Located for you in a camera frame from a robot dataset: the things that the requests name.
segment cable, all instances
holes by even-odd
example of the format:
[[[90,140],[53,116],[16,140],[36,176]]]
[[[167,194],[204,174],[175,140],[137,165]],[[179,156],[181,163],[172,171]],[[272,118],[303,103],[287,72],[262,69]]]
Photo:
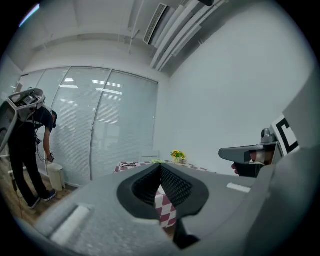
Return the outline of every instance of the cable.
[[[31,116],[33,116],[34,115],[34,112],[33,113],[31,113],[31,115],[30,116],[28,116],[24,121],[23,121],[23,123],[18,127],[18,129],[16,129],[17,131],[21,128],[21,126],[23,126],[24,124],[25,124],[25,122],[31,117]]]
[[[46,109],[46,102],[43,101],[43,104],[44,104],[44,109]],[[39,123],[41,123],[42,118],[44,117],[44,113],[45,113],[45,111],[42,112],[42,115],[41,115],[41,118],[40,118],[40,122],[39,122]],[[32,123],[33,123],[34,130],[36,130],[36,131],[34,132],[34,133],[35,133],[35,140],[36,140],[36,152],[37,152],[37,154],[38,154],[38,157],[39,157],[40,161],[41,161],[41,162],[46,162],[45,157],[42,156],[42,155],[39,153],[39,144],[37,143],[37,140],[38,140],[38,135],[37,135],[37,133],[38,133],[38,130],[39,130],[40,127],[38,127],[38,129],[36,129],[35,120],[34,120],[34,117],[33,117],[33,116],[32,116]]]

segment white wall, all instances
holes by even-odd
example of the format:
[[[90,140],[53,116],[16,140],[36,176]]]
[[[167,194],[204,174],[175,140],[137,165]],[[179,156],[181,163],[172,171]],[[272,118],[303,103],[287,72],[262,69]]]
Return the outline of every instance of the white wall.
[[[115,69],[158,82],[158,99],[153,137],[157,150],[161,143],[163,120],[166,119],[169,77],[150,69],[150,53],[133,46],[129,54],[127,44],[106,40],[85,40],[58,44],[37,52],[23,73],[66,66],[86,66]]]
[[[229,20],[170,78],[168,120],[159,148],[190,163],[234,174],[220,148],[260,143],[306,82],[315,59],[293,23],[272,3]]]
[[[0,104],[15,91],[22,71],[4,53],[0,60]]]

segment vase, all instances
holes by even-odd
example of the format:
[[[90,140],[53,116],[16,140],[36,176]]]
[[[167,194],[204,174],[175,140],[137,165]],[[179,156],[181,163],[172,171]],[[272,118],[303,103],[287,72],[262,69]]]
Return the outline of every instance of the vase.
[[[180,158],[179,157],[173,157],[172,162],[175,164],[180,163]]]

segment white label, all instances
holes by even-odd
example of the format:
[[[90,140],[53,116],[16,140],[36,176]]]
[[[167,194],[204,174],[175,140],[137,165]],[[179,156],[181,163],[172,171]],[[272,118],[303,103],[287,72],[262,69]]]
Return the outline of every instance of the white label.
[[[241,192],[245,192],[245,193],[249,193],[251,188],[247,187],[247,186],[241,186],[241,185],[237,185],[234,183],[229,183],[228,185],[226,185],[226,187],[228,189],[232,189],[232,190],[237,190],[237,191],[241,191]]]
[[[283,114],[271,126],[279,141],[283,156],[299,150],[297,138]]]
[[[57,231],[53,233],[51,240],[60,246],[64,246],[89,212],[90,210],[87,207],[79,205]]]

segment table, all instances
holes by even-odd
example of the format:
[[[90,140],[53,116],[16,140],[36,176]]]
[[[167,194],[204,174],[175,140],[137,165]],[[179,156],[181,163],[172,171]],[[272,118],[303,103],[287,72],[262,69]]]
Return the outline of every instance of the table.
[[[135,166],[123,166],[124,165],[129,165],[129,164],[135,164]],[[141,166],[146,166],[146,165],[151,165],[152,162],[146,161],[146,162],[119,162],[117,166],[115,167],[114,173],[121,173],[136,167],[141,167]],[[201,172],[208,172],[207,169],[205,168],[199,168],[194,166],[193,164],[190,163],[175,163],[178,166],[183,166],[187,167],[196,171],[201,171]],[[155,196],[155,209],[158,212],[160,216],[160,225],[162,228],[166,229],[169,227],[172,227],[176,223],[176,215],[177,211],[176,208],[172,205],[170,202],[169,198],[167,197],[164,189],[160,185],[158,191],[156,192]]]

